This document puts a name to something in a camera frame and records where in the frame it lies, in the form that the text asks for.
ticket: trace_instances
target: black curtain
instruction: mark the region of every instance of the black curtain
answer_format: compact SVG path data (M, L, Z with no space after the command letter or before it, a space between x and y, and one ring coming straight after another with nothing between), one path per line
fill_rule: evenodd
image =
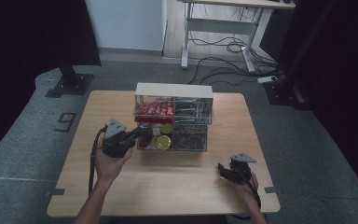
M0 0L0 140L60 57L101 65L84 0Z
M299 0L292 0L292 2L297 5ZM260 48L275 61L279 59L294 13L295 9L273 9L266 30L261 37Z
M358 175L358 1L300 1L280 63Z

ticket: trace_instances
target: gray carpet floor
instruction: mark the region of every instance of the gray carpet floor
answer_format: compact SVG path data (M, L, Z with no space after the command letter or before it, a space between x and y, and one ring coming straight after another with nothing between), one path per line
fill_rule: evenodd
M202 67L205 76L211 67ZM67 152L91 91L135 91L137 82L187 83L195 66L179 63L103 61L102 67L77 66L93 74L84 96L45 97L61 76L59 70L40 75L29 104L0 142L0 223L71 223L71 218L47 215ZM240 83L246 77L214 80ZM262 86L217 82L215 92L240 92L249 107L266 157L281 210L268 215L269 223L358 223L358 178L323 125L311 112L270 105ZM57 132L62 113L75 113L69 132ZM228 223L250 223L227 217Z

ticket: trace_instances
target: standing desk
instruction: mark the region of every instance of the standing desk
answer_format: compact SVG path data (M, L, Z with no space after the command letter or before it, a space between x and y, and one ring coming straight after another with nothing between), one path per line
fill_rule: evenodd
M182 49L182 68L187 69L188 60L188 35L190 31L201 31L210 33L223 33L223 34L237 34L248 35L249 39L245 47L241 47L242 55L245 60L246 66L250 73L255 72L255 67L252 63L250 49L255 39L255 32L257 31L261 15L264 8L275 9L294 9L296 5L290 1L285 4L283 0L279 3L269 0L177 0L179 2L187 3L186 10L186 25L185 25L185 43ZM194 4L210 4L219 6L234 6L234 7L256 7L255 20L253 22L246 21L218 21L210 19L197 19L192 18L191 8Z
M90 151L96 133L110 120L136 127L132 115L134 91L93 91L79 122L73 143L48 205L51 217L75 217L88 198ZM232 186L217 170L229 167L230 156L244 152L257 174L263 213L280 209L269 168L255 133L249 110L239 93L213 94L213 124L206 152L146 151L134 149L120 176L106 195L103 216L186 216L246 213Z

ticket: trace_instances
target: wrist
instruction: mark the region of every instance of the wrist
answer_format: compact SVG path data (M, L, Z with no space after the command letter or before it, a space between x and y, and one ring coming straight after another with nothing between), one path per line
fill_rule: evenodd
M241 200L247 205L251 205L254 203L257 204L257 201L255 200L255 196L248 192L241 195Z
M93 190L106 194L107 191L110 189L111 185L112 183L110 183L109 181L98 179L97 182L95 182Z

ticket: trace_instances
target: black stand leg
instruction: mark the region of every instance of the black stand leg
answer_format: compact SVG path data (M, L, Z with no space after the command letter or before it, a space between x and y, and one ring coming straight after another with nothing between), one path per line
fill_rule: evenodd
M278 82L265 83L264 88L271 105L291 105L297 110L310 110L307 87L299 81L289 93L282 93L282 85Z
M66 63L65 60L59 60L59 67L62 78L54 89L48 91L45 97L60 98L63 94L84 95L93 75L76 74L72 65Z

